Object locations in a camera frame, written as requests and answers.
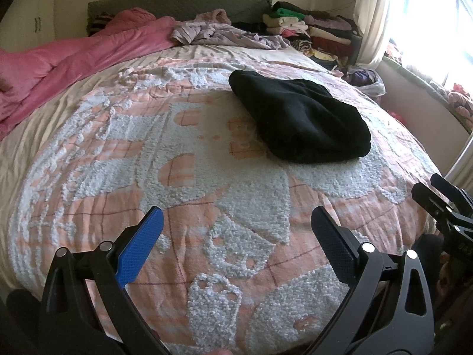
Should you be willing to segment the grey green headboard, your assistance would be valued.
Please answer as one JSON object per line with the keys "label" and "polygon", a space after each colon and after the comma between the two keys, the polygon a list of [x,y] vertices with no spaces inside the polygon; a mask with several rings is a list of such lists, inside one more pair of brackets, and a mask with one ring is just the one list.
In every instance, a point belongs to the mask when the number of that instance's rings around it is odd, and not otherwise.
{"label": "grey green headboard", "polygon": [[184,22],[197,14],[224,9],[234,27],[256,29],[273,0],[97,0],[88,4],[88,22],[102,12],[113,14],[140,8],[156,18],[172,16]]}

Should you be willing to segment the lilac crumpled garment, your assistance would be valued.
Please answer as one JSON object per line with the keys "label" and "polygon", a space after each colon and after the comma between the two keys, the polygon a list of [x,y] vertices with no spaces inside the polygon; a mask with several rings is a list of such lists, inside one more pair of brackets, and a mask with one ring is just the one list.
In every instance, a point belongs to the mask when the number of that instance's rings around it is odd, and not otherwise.
{"label": "lilac crumpled garment", "polygon": [[280,35],[259,35],[234,27],[224,9],[197,14],[192,20],[177,23],[171,40],[183,46],[238,46],[270,51],[291,47]]}

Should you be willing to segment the white built-in wardrobe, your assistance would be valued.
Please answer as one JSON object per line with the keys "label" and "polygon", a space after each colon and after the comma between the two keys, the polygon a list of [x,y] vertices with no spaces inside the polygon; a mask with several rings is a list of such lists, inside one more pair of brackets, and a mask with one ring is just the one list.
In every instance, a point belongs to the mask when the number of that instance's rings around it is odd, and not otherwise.
{"label": "white built-in wardrobe", "polygon": [[5,51],[24,51],[54,40],[54,0],[14,0],[1,20]]}

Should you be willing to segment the stack of folded clothes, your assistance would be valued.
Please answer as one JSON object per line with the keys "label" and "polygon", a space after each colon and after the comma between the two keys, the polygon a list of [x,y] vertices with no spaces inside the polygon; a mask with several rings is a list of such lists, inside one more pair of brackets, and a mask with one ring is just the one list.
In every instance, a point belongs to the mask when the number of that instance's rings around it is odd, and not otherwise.
{"label": "stack of folded clothes", "polygon": [[276,2],[263,14],[262,21],[267,34],[280,35],[293,48],[327,68],[354,65],[359,56],[362,35],[350,18]]}

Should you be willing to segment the black printed sweatshirt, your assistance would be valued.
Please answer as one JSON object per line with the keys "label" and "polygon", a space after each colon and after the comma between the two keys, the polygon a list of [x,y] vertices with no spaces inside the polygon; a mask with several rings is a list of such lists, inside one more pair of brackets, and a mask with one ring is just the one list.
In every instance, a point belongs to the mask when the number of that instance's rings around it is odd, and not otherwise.
{"label": "black printed sweatshirt", "polygon": [[341,162],[368,155],[371,133],[355,106],[306,79],[271,79],[233,71],[229,85],[279,159],[297,164]]}

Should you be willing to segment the pink quilt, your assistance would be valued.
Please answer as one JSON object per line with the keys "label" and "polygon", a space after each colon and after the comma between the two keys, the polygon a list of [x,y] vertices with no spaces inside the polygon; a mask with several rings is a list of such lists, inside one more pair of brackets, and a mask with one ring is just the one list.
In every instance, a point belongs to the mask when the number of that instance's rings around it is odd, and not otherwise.
{"label": "pink quilt", "polygon": [[27,51],[1,51],[1,137],[79,80],[176,45],[178,22],[141,9],[118,13],[90,37],[69,38]]}

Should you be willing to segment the pink white chenille bedspread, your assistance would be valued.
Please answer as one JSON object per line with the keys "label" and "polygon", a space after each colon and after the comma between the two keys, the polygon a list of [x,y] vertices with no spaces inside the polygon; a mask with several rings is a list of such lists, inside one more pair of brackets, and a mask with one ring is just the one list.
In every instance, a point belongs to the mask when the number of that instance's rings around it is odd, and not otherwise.
{"label": "pink white chenille bedspread", "polygon": [[[231,91],[236,70],[326,87],[366,121],[369,154],[277,159]],[[160,51],[75,83],[2,140],[1,282],[40,296],[58,248],[94,249],[158,206],[163,232],[127,286],[146,322],[174,354],[282,354],[319,335],[347,292],[312,210],[401,254],[435,229],[410,192],[437,171],[402,124],[295,51]]]}

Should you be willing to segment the cream curtain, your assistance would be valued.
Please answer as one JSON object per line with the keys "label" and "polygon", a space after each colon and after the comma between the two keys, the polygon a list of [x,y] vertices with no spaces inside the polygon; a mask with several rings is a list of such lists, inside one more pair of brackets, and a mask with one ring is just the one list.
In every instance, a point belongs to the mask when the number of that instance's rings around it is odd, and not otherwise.
{"label": "cream curtain", "polygon": [[393,0],[356,0],[354,21],[362,36],[357,64],[375,70],[383,59],[390,38],[390,8]]}

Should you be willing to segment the striped dark pillow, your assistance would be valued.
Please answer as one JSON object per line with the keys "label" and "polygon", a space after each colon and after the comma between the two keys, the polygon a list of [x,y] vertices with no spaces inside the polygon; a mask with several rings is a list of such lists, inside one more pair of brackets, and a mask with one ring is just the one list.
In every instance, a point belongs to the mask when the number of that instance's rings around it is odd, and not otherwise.
{"label": "striped dark pillow", "polygon": [[102,31],[107,26],[107,24],[112,21],[113,18],[115,18],[115,16],[107,12],[102,12],[94,18],[91,18],[86,28],[88,37],[96,35],[100,31]]}

